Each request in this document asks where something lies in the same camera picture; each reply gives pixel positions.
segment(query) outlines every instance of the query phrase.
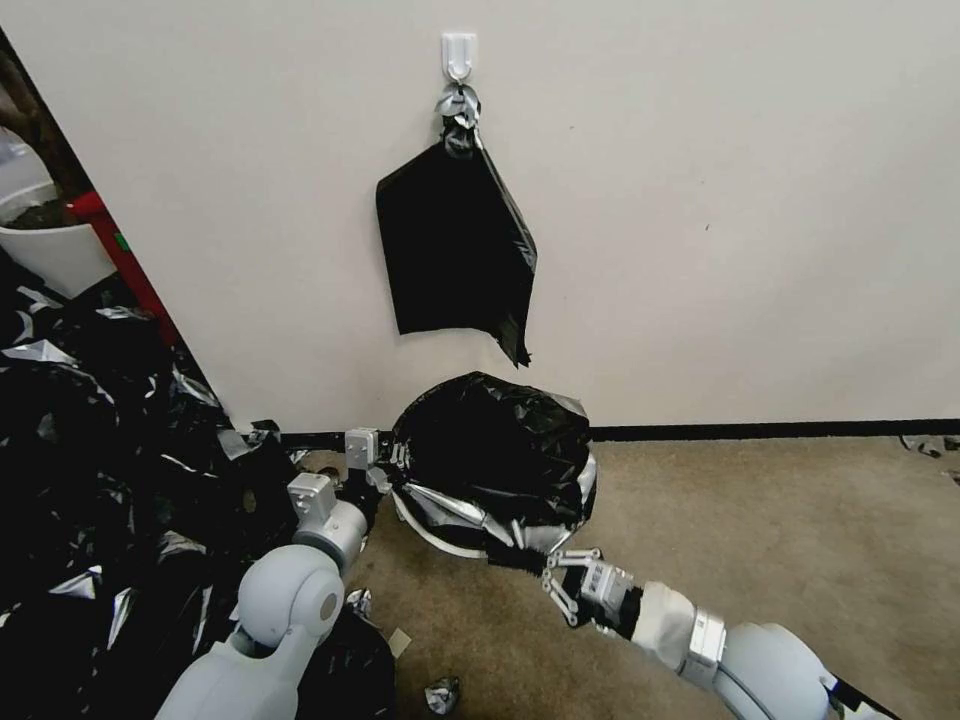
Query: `wall hook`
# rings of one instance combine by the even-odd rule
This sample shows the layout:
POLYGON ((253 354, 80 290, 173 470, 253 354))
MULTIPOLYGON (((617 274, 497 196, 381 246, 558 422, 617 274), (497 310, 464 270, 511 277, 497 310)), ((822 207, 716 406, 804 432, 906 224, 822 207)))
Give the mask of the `wall hook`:
POLYGON ((443 33, 440 39, 443 72, 461 84, 476 65, 477 36, 475 33, 443 33))

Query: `beige carpet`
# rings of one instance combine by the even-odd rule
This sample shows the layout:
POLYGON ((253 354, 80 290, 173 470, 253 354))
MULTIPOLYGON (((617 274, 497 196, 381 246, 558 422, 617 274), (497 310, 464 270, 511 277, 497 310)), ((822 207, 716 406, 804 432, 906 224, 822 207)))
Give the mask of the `beige carpet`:
MULTIPOLYGON (((942 474, 960 453, 874 438, 595 454, 596 509, 571 546, 599 545, 728 623, 779 622, 904 718, 960 717, 960 487, 942 474)), ((386 635, 413 639, 401 718, 432 717, 423 687, 447 674, 462 678, 464 720, 730 717, 625 641, 567 629, 534 578, 434 550, 389 501, 348 584, 371 588, 386 635)))

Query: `pile of black trash bags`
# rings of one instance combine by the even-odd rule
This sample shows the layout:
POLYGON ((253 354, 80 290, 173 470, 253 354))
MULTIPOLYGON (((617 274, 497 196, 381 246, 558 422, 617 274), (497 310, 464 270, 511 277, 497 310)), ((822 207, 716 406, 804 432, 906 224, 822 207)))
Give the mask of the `pile of black trash bags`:
POLYGON ((0 293, 3 716, 152 717, 289 542, 296 470, 138 309, 67 303, 5 254, 0 293))

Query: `black trash bag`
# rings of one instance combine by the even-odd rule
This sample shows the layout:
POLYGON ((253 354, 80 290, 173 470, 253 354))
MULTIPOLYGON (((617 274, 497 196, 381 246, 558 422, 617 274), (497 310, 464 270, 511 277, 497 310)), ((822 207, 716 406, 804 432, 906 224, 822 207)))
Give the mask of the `black trash bag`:
POLYGON ((573 529, 592 510, 577 482, 589 429, 575 400, 472 372, 417 398, 393 432, 404 480, 467 500, 502 525, 573 529))
POLYGON ((529 365, 537 249, 472 122, 467 133, 445 116, 443 140, 377 183, 397 329, 476 328, 529 365))
POLYGON ((89 374, 0 356, 0 611, 134 544, 130 453, 116 408, 89 374))
POLYGON ((109 603, 68 596, 37 597, 6 614, 0 628, 3 716, 95 717, 89 710, 109 625, 109 603))
POLYGON ((300 679, 298 720, 390 720, 396 716, 396 664, 390 646, 361 612, 345 605, 300 679))
POLYGON ((69 354, 49 340, 0 354, 0 565, 12 579, 0 651, 24 658, 0 684, 12 718, 153 716, 229 634, 245 570, 296 526, 276 425, 241 437, 151 318, 106 310, 58 314, 49 337, 69 354), (44 693, 25 679, 50 672, 44 693))
POLYGON ((0 346, 45 337, 64 298, 0 248, 0 346))

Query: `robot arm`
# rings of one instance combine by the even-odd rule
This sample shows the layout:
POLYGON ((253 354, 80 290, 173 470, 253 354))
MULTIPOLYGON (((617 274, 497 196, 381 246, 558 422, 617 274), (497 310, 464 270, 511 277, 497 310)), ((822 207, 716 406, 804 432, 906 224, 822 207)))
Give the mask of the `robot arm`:
POLYGON ((301 473, 287 492, 299 523, 292 545, 271 550, 243 576, 239 623, 180 676, 162 720, 292 720, 297 686, 343 608, 343 581, 373 526, 381 479, 376 430, 347 433, 349 476, 301 473))
POLYGON ((827 671, 788 630, 752 623, 727 630, 721 618, 663 583, 634 586, 633 576, 604 562, 598 548, 554 553, 541 583, 571 627, 593 622, 622 636, 714 692, 740 720, 822 720, 831 708, 846 720, 896 720, 827 671), (562 583, 555 577, 561 569, 562 583))

